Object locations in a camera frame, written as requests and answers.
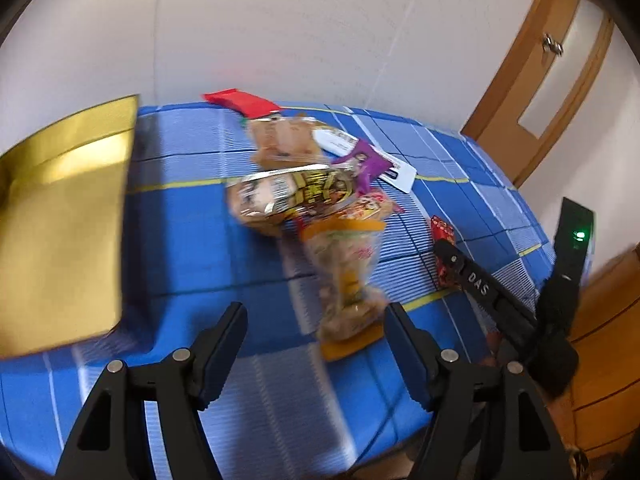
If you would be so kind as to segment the small red gold packet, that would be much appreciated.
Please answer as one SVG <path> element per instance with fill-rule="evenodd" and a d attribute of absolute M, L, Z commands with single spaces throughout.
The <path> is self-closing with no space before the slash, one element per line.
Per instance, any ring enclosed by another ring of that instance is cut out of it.
<path fill-rule="evenodd" d="M 461 263 L 458 250 L 454 247 L 454 227 L 442 218 L 431 216 L 430 229 L 439 285 L 445 288 L 457 286 Z"/>

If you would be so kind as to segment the orange nut snack bag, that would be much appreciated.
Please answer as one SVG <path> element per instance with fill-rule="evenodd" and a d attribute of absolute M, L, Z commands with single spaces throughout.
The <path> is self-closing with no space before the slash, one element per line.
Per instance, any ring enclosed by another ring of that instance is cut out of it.
<path fill-rule="evenodd" d="M 300 232 L 320 280 L 322 318 L 317 330 L 322 358 L 335 362 L 383 337 L 388 298 L 371 283 L 383 245 L 385 222 L 329 217 Z"/>

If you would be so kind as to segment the purple candy packet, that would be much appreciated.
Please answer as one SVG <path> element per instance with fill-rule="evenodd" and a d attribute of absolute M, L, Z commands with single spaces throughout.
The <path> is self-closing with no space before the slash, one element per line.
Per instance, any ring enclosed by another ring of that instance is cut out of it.
<path fill-rule="evenodd" d="M 332 165 L 352 170 L 356 179 L 356 190 L 359 194 L 369 193 L 371 182 L 393 168 L 390 160 L 360 139 L 347 155 L 334 159 Z"/>

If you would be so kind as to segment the dark gold snack packet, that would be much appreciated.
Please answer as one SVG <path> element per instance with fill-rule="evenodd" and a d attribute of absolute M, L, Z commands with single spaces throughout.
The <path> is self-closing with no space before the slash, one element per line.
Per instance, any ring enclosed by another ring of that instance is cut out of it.
<path fill-rule="evenodd" d="M 334 214 L 358 197 L 355 171 L 327 164 L 248 174 L 230 180 L 226 192 L 230 214 L 268 236 L 278 236 L 286 222 Z"/>

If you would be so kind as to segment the white navy snack packet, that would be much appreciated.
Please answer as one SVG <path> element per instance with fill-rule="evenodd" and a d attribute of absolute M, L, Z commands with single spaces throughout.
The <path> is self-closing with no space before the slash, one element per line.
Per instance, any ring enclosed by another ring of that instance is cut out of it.
<path fill-rule="evenodd" d="M 356 136 L 326 125 L 313 126 L 312 135 L 323 151 L 337 162 L 356 160 L 371 178 L 380 178 L 396 190 L 408 194 L 416 180 L 416 170 L 408 162 L 387 154 Z"/>

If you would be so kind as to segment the brown cake packet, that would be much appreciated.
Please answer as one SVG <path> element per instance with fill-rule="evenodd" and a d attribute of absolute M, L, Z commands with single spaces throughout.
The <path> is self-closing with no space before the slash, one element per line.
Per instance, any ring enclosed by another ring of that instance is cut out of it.
<path fill-rule="evenodd" d="M 329 159 L 314 140 L 323 126 L 314 118 L 272 115 L 248 122 L 247 134 L 256 146 L 252 162 L 265 170 L 327 164 Z"/>

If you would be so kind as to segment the red snack packet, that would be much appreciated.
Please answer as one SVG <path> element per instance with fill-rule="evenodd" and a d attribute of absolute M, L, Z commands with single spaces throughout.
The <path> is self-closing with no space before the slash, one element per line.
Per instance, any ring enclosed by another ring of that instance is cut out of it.
<path fill-rule="evenodd" d="M 281 111 L 278 104 L 237 88 L 204 93 L 203 99 L 209 104 L 235 110 L 247 119 L 263 118 Z"/>

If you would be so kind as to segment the red rice cracker roll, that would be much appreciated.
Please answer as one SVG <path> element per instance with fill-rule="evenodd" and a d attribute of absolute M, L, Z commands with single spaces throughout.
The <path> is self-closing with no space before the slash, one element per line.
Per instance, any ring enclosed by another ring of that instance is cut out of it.
<path fill-rule="evenodd" d="M 360 195 L 352 204 L 337 213 L 337 217 L 346 220 L 383 221 L 392 214 L 402 214 L 404 208 L 390 198 L 382 188 L 372 188 Z"/>

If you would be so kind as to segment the wooden chair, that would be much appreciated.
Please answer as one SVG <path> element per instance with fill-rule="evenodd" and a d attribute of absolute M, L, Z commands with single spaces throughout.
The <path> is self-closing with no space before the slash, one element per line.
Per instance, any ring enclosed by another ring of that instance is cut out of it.
<path fill-rule="evenodd" d="M 577 374 L 549 412 L 591 463 L 623 453 L 639 427 L 639 248 L 611 260 L 582 290 L 570 342 Z"/>

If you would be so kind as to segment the blue plaid tablecloth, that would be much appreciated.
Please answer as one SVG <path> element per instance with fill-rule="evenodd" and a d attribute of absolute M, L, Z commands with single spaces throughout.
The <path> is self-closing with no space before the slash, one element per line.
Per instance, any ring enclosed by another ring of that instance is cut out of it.
<path fill-rule="evenodd" d="M 372 281 L 417 326 L 463 359 L 486 356 L 487 322 L 461 292 L 437 283 L 431 216 L 448 220 L 458 247 L 533 304 L 554 259 L 550 237 L 524 198 L 473 141 L 411 118 L 358 107 L 288 103 L 416 168 L 412 189 L 390 188 L 400 214 L 386 224 Z M 201 416 L 231 479 L 338 474 L 407 442 L 430 419 L 410 399 L 390 348 L 322 358 L 314 269 L 295 234 L 261 236 L 229 214 L 224 182 L 254 171 L 239 114 L 204 103 L 140 110 L 126 215 L 125 290 L 152 320 L 132 365 L 192 344 L 233 301 L 248 331 L 224 391 Z"/>

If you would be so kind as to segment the gold tin box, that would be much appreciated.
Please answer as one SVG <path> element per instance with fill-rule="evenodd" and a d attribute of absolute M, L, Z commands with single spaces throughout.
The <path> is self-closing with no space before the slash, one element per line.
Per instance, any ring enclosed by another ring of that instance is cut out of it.
<path fill-rule="evenodd" d="M 122 224 L 137 96 L 67 116 L 1 156 L 1 356 L 122 320 Z"/>

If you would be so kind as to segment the wooden door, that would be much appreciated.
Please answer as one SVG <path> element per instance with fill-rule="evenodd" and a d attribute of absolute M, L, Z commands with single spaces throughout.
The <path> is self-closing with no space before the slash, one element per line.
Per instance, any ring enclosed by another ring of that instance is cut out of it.
<path fill-rule="evenodd" d="M 596 81 L 614 21 L 598 0 L 533 0 L 463 127 L 518 188 L 549 154 Z M 542 50 L 551 35 L 562 56 Z"/>

